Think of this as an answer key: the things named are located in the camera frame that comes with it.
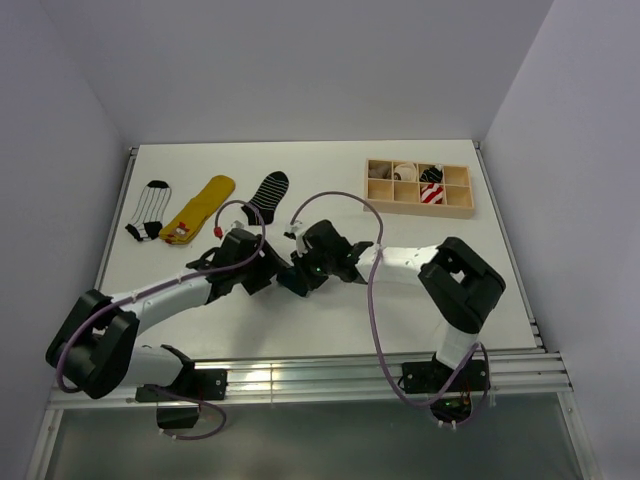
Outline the dark green reindeer sock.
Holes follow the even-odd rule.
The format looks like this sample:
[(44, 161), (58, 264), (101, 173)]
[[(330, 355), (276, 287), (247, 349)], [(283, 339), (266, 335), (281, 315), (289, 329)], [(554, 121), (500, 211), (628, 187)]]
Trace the dark green reindeer sock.
[(276, 276), (276, 281), (280, 286), (299, 297), (305, 298), (309, 294), (307, 281), (299, 275), (295, 267), (280, 271)]

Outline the black white striped ankle sock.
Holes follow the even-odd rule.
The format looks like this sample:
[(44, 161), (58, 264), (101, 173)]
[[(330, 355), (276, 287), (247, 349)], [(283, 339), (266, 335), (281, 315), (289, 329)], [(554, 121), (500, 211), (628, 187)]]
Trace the black white striped ankle sock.
[(241, 207), (247, 217), (248, 224), (251, 226), (259, 224), (257, 213), (260, 214), (265, 225), (272, 224), (276, 209), (286, 195), (288, 188), (289, 179), (284, 172), (275, 171), (268, 174), (248, 204)]

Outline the wooden compartment box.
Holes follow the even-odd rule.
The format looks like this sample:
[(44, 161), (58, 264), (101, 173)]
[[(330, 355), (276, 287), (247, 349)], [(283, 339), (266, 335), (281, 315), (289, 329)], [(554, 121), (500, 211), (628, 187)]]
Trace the wooden compartment box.
[(459, 220), (475, 214), (467, 166), (368, 159), (364, 193), (380, 213)]

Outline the red white santa sock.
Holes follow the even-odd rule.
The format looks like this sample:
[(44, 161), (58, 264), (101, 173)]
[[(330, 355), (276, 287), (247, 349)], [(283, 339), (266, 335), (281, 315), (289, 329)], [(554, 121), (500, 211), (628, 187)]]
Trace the red white santa sock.
[(439, 183), (421, 184), (420, 202), (428, 205), (442, 205), (444, 202), (443, 186)]

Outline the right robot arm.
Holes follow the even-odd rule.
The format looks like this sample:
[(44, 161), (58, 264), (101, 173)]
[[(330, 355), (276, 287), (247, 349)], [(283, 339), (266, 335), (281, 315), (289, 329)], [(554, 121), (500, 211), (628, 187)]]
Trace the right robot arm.
[(476, 344), (489, 314), (506, 290), (502, 276), (458, 237), (427, 247), (354, 244), (322, 220), (296, 236), (290, 255), (294, 285), (305, 296), (334, 276), (345, 283), (376, 281), (423, 287), (445, 320), (444, 339), (435, 353), (435, 383), (452, 390), (468, 374), (463, 359)]

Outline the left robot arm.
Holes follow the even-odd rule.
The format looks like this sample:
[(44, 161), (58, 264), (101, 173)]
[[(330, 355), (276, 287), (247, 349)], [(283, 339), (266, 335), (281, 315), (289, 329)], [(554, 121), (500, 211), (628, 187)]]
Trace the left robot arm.
[(193, 398), (202, 388), (195, 362), (163, 344), (139, 347), (137, 337), (188, 309), (208, 305), (242, 285), (254, 294), (288, 263), (261, 235), (234, 228), (171, 278), (118, 295), (96, 289), (79, 297), (45, 358), (59, 388), (100, 399), (120, 385), (159, 388), (172, 399)]

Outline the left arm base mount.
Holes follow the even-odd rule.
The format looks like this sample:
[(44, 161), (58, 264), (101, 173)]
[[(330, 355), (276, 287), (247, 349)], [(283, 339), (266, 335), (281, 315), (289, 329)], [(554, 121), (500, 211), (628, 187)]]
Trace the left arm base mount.
[[(170, 386), (144, 385), (136, 389), (136, 403), (156, 404), (156, 424), (165, 435), (195, 441), (220, 433), (227, 423), (226, 412), (214, 404), (226, 396), (228, 371), (223, 368), (192, 369)], [(219, 424), (209, 433), (187, 434), (206, 414), (217, 416)]]

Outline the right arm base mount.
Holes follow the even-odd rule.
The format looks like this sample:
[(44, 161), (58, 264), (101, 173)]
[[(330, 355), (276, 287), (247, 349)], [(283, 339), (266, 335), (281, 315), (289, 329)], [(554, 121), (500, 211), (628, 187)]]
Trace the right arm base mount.
[[(436, 394), (449, 379), (453, 370), (438, 362), (404, 362), (397, 386), (405, 394)], [(474, 393), (485, 400), (490, 389), (489, 366), (483, 360), (469, 360), (447, 388), (450, 397), (444, 397), (430, 406), (433, 417), (443, 424), (453, 427), (469, 420), (475, 409)]]

